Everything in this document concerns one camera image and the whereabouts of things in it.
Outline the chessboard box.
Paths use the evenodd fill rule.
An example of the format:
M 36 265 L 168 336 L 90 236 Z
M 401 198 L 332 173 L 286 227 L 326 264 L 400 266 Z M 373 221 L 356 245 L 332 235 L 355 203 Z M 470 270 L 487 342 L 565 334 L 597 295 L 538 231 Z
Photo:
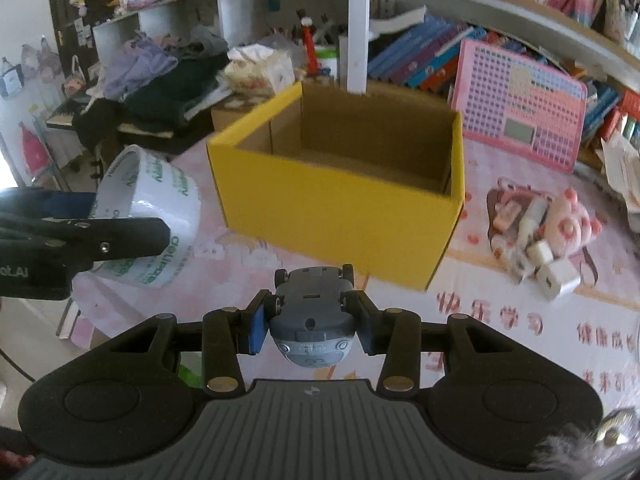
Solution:
M 224 130 L 266 101 L 267 98 L 264 96 L 241 96 L 240 94 L 228 96 L 210 108 L 214 130 L 216 132 Z

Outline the tissue box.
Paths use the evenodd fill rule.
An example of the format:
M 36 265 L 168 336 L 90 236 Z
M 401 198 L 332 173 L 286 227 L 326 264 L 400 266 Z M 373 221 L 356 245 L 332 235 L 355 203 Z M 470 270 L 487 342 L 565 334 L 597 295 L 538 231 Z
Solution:
M 290 55 L 261 44 L 235 47 L 227 53 L 224 79 L 236 93 L 271 98 L 295 84 Z

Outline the white bookshelf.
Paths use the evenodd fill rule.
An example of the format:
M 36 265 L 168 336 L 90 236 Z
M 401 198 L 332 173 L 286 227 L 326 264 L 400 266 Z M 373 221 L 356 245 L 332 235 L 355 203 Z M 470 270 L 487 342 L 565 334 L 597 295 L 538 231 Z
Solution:
M 639 88 L 639 61 L 624 48 L 561 12 L 533 0 L 166 0 L 93 27 L 102 63 L 137 32 L 186 36 L 197 24 L 212 25 L 230 44 L 249 44 L 274 28 L 292 28 L 298 11 L 314 22 L 330 18 L 348 33 L 347 87 L 366 86 L 370 18 L 391 18 L 424 6 L 443 18 L 461 20 L 521 40 L 555 62 L 572 61 L 592 76 L 605 76 L 630 90 Z

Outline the pink keyboard learning toy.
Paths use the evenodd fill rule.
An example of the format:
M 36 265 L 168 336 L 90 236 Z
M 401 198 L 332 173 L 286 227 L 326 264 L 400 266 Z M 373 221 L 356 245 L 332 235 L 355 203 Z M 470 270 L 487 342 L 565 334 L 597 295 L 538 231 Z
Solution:
M 585 84 L 484 41 L 461 43 L 450 105 L 468 138 L 567 174 L 586 117 Z

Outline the clear packing tape roll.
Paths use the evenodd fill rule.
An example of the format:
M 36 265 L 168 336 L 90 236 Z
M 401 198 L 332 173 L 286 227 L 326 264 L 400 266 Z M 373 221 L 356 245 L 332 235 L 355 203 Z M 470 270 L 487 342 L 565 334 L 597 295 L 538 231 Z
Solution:
M 192 254 L 201 209 L 200 192 L 191 177 L 166 160 L 131 145 L 108 168 L 98 187 L 90 217 L 159 218 L 170 229 L 168 245 L 154 257 L 100 263 L 94 273 L 131 286 L 169 285 Z

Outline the red white glue bottle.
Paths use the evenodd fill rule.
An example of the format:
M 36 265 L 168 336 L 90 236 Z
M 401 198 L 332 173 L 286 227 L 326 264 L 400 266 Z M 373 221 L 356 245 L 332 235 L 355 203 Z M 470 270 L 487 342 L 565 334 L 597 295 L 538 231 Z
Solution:
M 309 76 L 317 76 L 320 70 L 316 48 L 314 47 L 314 22 L 305 10 L 298 10 L 297 15 L 302 28 L 303 44 L 307 55 L 307 73 Z

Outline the stack of papers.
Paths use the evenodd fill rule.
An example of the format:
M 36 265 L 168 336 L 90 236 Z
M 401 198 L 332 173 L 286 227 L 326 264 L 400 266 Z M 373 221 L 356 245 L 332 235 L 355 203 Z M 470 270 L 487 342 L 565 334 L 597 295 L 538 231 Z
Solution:
M 625 203 L 629 227 L 639 233 L 639 151 L 619 132 L 610 140 L 601 141 L 604 157 L 604 169 L 608 185 L 622 196 Z

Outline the pile of clothes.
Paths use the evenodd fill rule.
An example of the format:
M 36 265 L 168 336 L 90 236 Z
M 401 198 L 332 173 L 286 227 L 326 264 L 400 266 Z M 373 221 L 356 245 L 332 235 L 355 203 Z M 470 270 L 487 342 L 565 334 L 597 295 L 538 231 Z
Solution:
M 169 155 L 185 152 L 213 131 L 201 105 L 221 88 L 228 44 L 198 25 L 188 38 L 143 32 L 123 44 L 98 82 L 73 129 L 89 151 L 139 144 Z

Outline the row of blue books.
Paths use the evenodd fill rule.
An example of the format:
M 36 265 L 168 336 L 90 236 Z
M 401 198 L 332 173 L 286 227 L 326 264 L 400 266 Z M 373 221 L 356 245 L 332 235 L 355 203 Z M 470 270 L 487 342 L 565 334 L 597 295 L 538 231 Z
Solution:
M 465 39 L 483 40 L 488 31 L 427 14 L 370 59 L 370 79 L 416 89 L 455 60 Z

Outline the grey toy car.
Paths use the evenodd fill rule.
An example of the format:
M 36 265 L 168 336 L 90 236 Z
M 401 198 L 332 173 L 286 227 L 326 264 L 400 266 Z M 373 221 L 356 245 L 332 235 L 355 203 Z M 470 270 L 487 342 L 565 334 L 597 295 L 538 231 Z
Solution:
M 269 331 L 282 356 L 299 367 L 333 366 L 352 348 L 356 321 L 343 304 L 355 285 L 354 267 L 310 266 L 274 272 L 265 300 Z

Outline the white spray bottle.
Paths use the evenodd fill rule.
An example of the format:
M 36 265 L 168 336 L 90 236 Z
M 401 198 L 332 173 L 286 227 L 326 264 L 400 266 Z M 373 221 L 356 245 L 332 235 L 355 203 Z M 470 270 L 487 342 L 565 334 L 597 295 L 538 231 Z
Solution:
M 534 234 L 544 220 L 548 206 L 549 202 L 544 197 L 535 197 L 529 203 L 518 224 L 518 238 L 516 239 L 518 248 L 525 249 L 532 241 Z

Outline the yellow cardboard box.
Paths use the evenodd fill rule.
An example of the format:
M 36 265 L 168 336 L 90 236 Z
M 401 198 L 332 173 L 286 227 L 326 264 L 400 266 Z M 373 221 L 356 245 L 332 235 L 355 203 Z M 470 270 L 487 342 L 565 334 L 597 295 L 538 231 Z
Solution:
M 207 143 L 240 234 L 426 289 L 463 208 L 463 118 L 429 94 L 300 82 Z

